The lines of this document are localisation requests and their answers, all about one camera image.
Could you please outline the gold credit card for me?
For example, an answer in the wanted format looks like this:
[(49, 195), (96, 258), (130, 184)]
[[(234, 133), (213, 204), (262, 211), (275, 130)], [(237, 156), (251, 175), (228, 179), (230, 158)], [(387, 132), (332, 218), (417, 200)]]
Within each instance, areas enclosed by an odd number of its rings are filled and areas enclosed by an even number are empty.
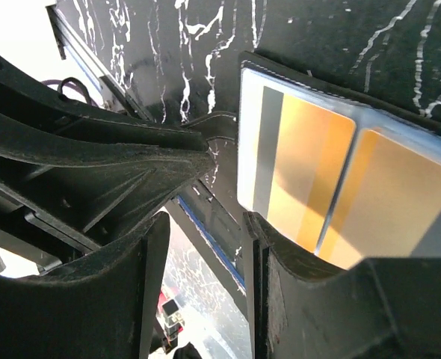
[(408, 257), (441, 212), (441, 163), (364, 130), (318, 256), (343, 269), (364, 257)]
[(262, 110), (253, 211), (313, 252), (356, 130), (355, 122), (270, 88)]

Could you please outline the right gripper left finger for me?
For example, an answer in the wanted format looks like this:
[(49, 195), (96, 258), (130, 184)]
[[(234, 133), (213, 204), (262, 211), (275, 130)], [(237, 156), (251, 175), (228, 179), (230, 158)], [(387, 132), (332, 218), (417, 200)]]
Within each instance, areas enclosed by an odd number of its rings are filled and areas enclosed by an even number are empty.
[(0, 276), (0, 358), (146, 358), (170, 240), (158, 212), (42, 276)]

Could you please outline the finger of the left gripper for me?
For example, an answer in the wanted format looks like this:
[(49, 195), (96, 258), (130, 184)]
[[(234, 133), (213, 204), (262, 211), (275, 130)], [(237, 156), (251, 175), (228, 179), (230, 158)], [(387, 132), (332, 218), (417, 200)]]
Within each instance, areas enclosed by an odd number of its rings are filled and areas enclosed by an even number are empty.
[(200, 133), (70, 99), (0, 56), (0, 189), (65, 236), (125, 235), (212, 167)]

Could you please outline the black card holder wallet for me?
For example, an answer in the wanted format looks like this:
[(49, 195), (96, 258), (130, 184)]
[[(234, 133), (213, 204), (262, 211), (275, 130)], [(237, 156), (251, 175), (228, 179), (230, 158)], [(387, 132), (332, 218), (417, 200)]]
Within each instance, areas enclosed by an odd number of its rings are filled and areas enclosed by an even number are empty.
[[(304, 99), (349, 117), (356, 124), (320, 237), (315, 250), (309, 251), (317, 257), (362, 131), (378, 130), (386, 137), (441, 163), (441, 122), (296, 72), (249, 52), (240, 58), (239, 80), (237, 114), (225, 111), (207, 114), (191, 121), (188, 128), (201, 132), (207, 139), (231, 140), (235, 143), (236, 153), (232, 164), (236, 167), (236, 199), (243, 209), (253, 211), (262, 110), (265, 105), (273, 103), (265, 98), (266, 88)], [(441, 258), (441, 212), (408, 257)]]

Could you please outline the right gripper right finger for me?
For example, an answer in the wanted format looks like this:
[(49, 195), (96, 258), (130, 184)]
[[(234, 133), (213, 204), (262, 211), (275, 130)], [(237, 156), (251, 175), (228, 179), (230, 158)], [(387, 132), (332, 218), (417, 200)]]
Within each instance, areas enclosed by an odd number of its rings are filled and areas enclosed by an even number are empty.
[(242, 254), (255, 358), (441, 358), (441, 258), (344, 270), (246, 212)]

